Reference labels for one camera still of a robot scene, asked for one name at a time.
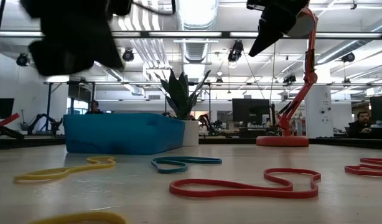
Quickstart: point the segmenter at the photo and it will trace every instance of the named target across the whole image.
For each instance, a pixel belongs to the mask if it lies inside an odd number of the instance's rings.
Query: snake plant
[[[189,94],[189,80],[184,72],[176,79],[173,70],[170,70],[169,81],[161,79],[162,87],[169,95],[166,100],[169,106],[174,110],[177,119],[189,120],[192,108],[197,104],[197,98],[205,80],[208,78],[210,70],[204,75],[202,81],[198,83],[193,93]]]

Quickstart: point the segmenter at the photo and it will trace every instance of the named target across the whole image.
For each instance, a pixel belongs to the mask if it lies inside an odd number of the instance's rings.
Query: red rubber band
[[[360,162],[382,165],[382,158],[361,158]],[[358,166],[345,166],[345,172],[355,175],[369,175],[375,177],[382,177],[382,172],[380,171],[361,170],[361,168],[382,170],[382,166],[360,164]]]
[[[293,183],[289,180],[281,179],[271,175],[271,173],[285,172],[296,174],[310,174],[311,190],[295,192],[293,191]],[[307,169],[293,168],[272,168],[264,171],[264,178],[272,182],[283,185],[284,187],[259,187],[255,185],[241,184],[225,180],[210,179],[184,179],[176,180],[170,184],[169,192],[174,195],[184,197],[222,197],[222,196],[254,196],[254,197],[275,197],[275,198],[313,198],[318,196],[318,185],[316,180],[321,179],[321,174]],[[226,190],[189,190],[180,188],[187,184],[203,184],[220,187],[230,187],[234,189]]]

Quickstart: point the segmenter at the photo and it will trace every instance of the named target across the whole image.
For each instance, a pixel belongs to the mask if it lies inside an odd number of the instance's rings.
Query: potted plant
[[[177,119],[185,122],[183,146],[197,146],[199,143],[199,125],[198,121],[191,121],[190,113],[192,108],[197,104],[197,98],[201,88],[210,70],[205,74],[202,81],[198,83],[195,90],[189,94],[189,80],[184,72],[176,79],[173,70],[170,70],[169,81],[161,79],[162,87],[169,95],[166,100],[169,106],[174,110]]]

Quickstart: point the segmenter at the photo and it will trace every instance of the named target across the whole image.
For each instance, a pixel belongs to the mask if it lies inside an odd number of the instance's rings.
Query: wooden table surface
[[[149,163],[159,156],[184,155],[219,157],[223,164],[194,164],[185,173],[158,174]],[[0,151],[0,224],[25,224],[52,215],[90,210],[120,213],[134,224],[382,223],[382,178],[350,175],[343,169],[345,165],[359,164],[361,157],[382,157],[382,151],[374,149],[203,145],[155,156],[116,156],[114,169],[80,172],[53,182],[12,183],[12,178],[23,172],[84,165],[88,156],[67,154],[65,146]],[[263,179],[263,170],[270,167],[320,172],[319,197],[194,199],[177,197],[168,191],[173,180],[186,178],[273,185]],[[277,176],[293,181],[296,190],[310,187],[308,176]]]

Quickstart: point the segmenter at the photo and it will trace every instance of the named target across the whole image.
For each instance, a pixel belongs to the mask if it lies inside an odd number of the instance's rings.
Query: lamp base
[[[276,147],[307,147],[309,139],[305,136],[259,136],[256,138],[258,146]]]

